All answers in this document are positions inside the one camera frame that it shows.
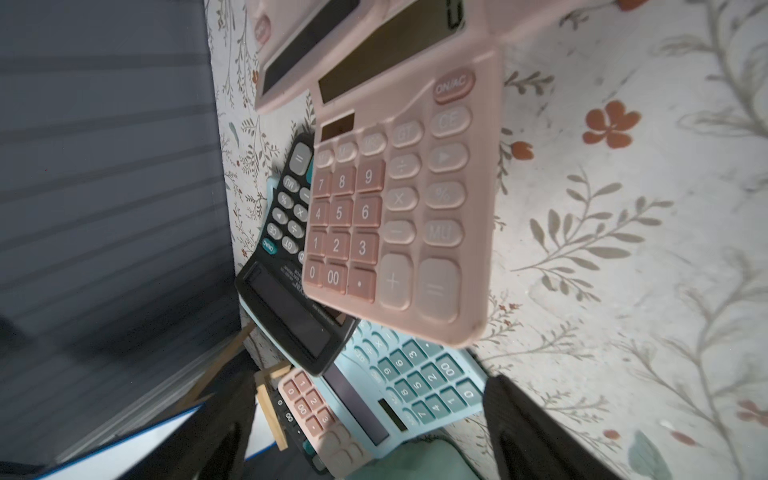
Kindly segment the mint green storage box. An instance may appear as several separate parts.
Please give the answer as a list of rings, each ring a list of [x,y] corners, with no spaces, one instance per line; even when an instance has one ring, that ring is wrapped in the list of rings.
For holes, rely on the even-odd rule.
[[[445,440],[404,443],[388,456],[361,467],[348,479],[478,480],[460,452]]]

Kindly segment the black calculator back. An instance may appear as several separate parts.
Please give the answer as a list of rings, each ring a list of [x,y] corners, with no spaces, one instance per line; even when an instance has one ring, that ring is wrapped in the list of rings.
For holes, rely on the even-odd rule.
[[[295,366],[323,375],[360,320],[307,297],[302,288],[310,210],[313,137],[295,137],[282,173],[268,180],[268,203],[254,253],[235,286],[241,306]]]

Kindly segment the teal calculator back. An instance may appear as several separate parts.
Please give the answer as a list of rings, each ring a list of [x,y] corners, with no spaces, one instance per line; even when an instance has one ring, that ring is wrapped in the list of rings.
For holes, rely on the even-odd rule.
[[[466,350],[360,321],[315,385],[352,437],[382,459],[482,411],[487,375]]]

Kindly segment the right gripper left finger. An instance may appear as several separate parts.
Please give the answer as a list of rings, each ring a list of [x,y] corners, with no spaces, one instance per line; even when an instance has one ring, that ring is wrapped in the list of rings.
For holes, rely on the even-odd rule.
[[[230,379],[123,479],[240,479],[256,409],[254,373]]]

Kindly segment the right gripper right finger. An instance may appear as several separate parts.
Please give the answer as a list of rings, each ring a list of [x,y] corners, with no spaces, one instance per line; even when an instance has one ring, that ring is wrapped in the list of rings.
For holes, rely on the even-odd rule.
[[[616,479],[508,377],[487,380],[483,410],[502,479]]]

